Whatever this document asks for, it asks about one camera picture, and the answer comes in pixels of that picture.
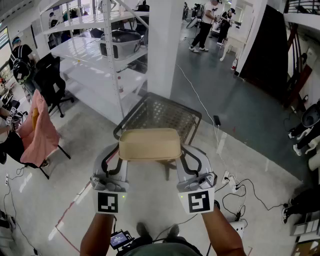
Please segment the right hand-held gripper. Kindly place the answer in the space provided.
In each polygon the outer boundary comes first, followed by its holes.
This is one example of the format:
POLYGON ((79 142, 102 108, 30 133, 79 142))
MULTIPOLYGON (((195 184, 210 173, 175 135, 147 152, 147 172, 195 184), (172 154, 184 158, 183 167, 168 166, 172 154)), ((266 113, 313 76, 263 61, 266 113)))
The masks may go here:
POLYGON ((179 183, 178 197, 187 214, 202 214, 214 211, 217 176, 212 172, 210 161, 204 151, 192 145, 181 145, 181 159, 176 159, 179 183), (197 162, 197 168, 189 168, 186 156, 197 162))

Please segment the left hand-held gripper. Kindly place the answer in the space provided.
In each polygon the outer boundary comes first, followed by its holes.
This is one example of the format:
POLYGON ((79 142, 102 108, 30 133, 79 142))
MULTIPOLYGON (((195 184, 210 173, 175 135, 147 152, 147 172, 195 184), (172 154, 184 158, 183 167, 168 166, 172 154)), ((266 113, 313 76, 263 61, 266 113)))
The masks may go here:
POLYGON ((130 185, 127 181, 128 161, 119 158, 119 144, 102 150, 94 161, 90 177, 94 209, 99 214, 119 214, 130 185))

